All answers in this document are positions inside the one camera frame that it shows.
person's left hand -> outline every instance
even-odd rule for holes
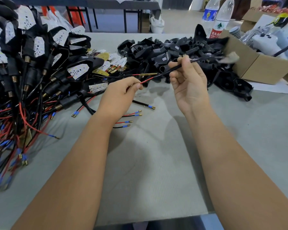
[[[110,83],[100,100],[97,112],[109,121],[117,122],[129,109],[138,89],[142,90],[143,86],[135,77]]]

plastic bottle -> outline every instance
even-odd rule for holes
[[[232,12],[234,11],[234,0],[226,0],[220,11],[216,15],[216,19],[213,24],[213,28],[209,38],[219,38],[222,31],[227,26],[228,22],[232,17]]]
[[[201,24],[206,32],[206,35],[209,36],[213,27],[216,14],[220,7],[220,0],[210,0],[206,5]]]

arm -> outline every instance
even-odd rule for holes
[[[207,79],[198,64],[179,59],[170,74],[186,116],[208,191],[224,229],[288,229],[288,199],[223,125],[209,104]]]
[[[71,151],[12,230],[93,229],[100,204],[110,133],[130,107],[135,92],[143,88],[139,82],[129,77],[109,85],[97,112]]]

white trash bag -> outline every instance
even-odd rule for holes
[[[161,18],[155,19],[154,17],[150,18],[150,28],[154,34],[161,34],[164,30],[164,20]]]

pile of black plastic parts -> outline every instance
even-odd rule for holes
[[[173,38],[161,42],[146,38],[135,43],[134,40],[126,40],[118,46],[118,52],[127,57],[128,71],[133,74],[139,73],[163,73],[169,69],[170,61],[177,61],[178,57],[188,55],[191,59],[200,58],[204,55],[222,56],[223,49],[228,41],[227,38],[207,39],[201,25],[197,25],[194,37]],[[215,60],[203,60],[198,62],[208,80],[208,87],[212,84],[219,88],[232,92],[235,96],[245,101],[252,99],[253,87],[245,80],[239,78],[233,72],[232,66],[216,63]],[[170,83],[169,75],[165,76],[165,82]]]

